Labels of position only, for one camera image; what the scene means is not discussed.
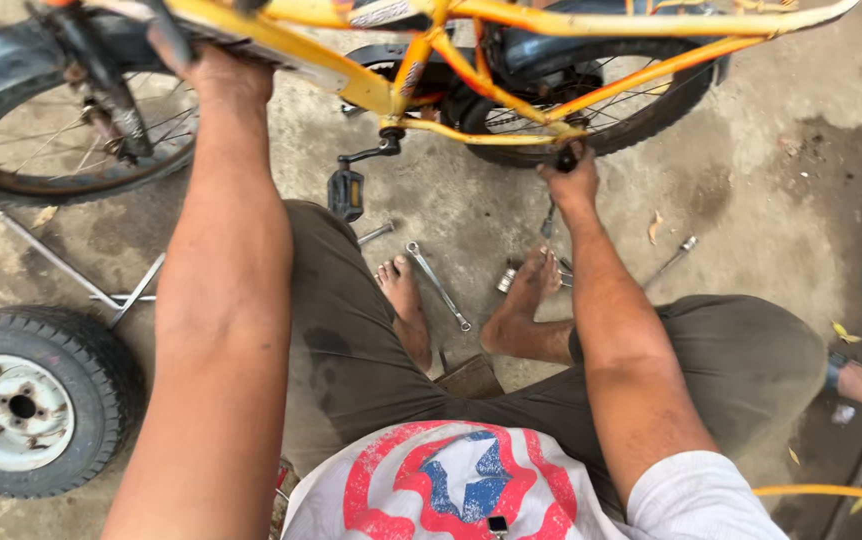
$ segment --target forearm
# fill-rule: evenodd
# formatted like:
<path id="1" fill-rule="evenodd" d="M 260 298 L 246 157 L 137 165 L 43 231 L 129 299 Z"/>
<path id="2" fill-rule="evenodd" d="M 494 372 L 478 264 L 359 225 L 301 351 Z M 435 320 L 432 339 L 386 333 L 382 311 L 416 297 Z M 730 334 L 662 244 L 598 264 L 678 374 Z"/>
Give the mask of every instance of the forearm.
<path id="1" fill-rule="evenodd" d="M 596 213 L 585 212 L 570 218 L 570 222 L 575 321 L 584 367 L 623 366 L 629 360 L 642 358 L 673 361 L 674 350 L 665 327 L 628 273 Z"/>
<path id="2" fill-rule="evenodd" d="M 155 313 L 148 414 L 107 538 L 262 538 L 281 452 L 290 224 L 266 108 L 201 99 L 197 157 Z"/>
<path id="3" fill-rule="evenodd" d="M 717 447 L 690 399 L 664 325 L 597 216 L 570 221 L 587 398 L 608 472 L 626 504 L 650 466 Z"/>
<path id="4" fill-rule="evenodd" d="M 159 351 L 173 334 L 174 347 L 199 349 L 242 328 L 274 336 L 290 324 L 291 228 L 266 122 L 261 103 L 201 103 L 197 159 L 158 288 Z"/>

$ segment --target front fork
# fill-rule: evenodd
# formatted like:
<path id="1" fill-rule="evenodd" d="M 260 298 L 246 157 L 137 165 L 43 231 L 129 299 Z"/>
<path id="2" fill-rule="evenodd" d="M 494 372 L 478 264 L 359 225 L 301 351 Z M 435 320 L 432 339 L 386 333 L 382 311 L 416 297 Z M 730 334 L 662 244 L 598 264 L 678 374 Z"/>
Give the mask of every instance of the front fork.
<path id="1" fill-rule="evenodd" d="M 105 92 L 113 105 L 114 123 L 121 128 L 123 136 L 121 147 L 116 152 L 119 158 L 148 158 L 153 155 L 155 145 L 148 136 L 148 129 L 121 67 L 108 53 L 81 3 L 53 7 L 48 11 L 48 19 L 60 30 L 64 45 L 84 69 L 83 78 L 95 89 Z"/>

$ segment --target sticker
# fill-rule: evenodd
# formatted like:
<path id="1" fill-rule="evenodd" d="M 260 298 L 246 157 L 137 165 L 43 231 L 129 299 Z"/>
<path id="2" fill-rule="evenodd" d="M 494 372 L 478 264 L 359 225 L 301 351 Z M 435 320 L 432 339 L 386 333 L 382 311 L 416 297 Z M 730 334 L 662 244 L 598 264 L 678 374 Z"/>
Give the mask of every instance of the sticker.
<path id="1" fill-rule="evenodd" d="M 423 61 L 416 61 L 411 64 L 408 74 L 404 77 L 404 85 L 401 86 L 402 96 L 411 97 L 415 93 L 415 87 L 418 85 L 418 80 L 421 80 L 423 73 L 425 73 Z"/>
<path id="2" fill-rule="evenodd" d="M 378 4 L 377 8 L 373 6 L 375 4 L 368 4 L 360 9 L 355 9 L 351 13 L 351 19 L 348 21 L 348 24 L 357 28 L 372 28 L 392 21 L 406 19 L 419 13 L 417 9 L 411 6 L 408 0 L 398 0 L 385 6 Z"/>

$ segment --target wrench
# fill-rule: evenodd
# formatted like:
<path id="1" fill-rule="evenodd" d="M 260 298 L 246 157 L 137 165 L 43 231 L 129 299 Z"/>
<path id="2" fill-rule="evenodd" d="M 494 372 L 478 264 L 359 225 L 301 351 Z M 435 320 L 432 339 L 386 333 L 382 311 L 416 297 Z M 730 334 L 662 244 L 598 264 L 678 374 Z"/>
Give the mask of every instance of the wrench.
<path id="1" fill-rule="evenodd" d="M 458 311 L 458 307 L 451 301 L 451 297 L 448 296 L 448 292 L 441 285 L 441 282 L 438 281 L 438 277 L 434 275 L 434 272 L 431 271 L 431 267 L 428 266 L 428 262 L 425 260 L 425 256 L 422 255 L 422 250 L 418 246 L 418 242 L 412 240 L 408 242 L 408 245 L 404 247 L 407 250 L 408 254 L 417 261 L 417 264 L 421 265 L 421 268 L 424 269 L 424 273 L 428 275 L 428 278 L 431 278 L 431 283 L 434 284 L 434 287 L 437 288 L 437 292 L 440 293 L 440 297 L 444 299 L 444 303 L 447 304 L 451 313 L 454 313 L 454 316 L 458 319 L 458 324 L 461 325 L 461 332 L 467 332 L 472 329 L 472 323 L 469 323 L 465 316 Z"/>

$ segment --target white t-shirt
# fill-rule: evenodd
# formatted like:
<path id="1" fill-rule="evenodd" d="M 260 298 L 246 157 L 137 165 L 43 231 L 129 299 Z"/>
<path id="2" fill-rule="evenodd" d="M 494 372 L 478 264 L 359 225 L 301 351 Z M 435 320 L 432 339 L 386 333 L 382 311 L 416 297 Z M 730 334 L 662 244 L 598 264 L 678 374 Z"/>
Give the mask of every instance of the white t-shirt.
<path id="1" fill-rule="evenodd" d="M 787 539 L 735 464 L 686 451 L 648 469 L 628 522 L 601 510 L 585 466 L 533 429 L 461 421 L 392 425 L 331 456 L 291 494 L 285 540 Z"/>

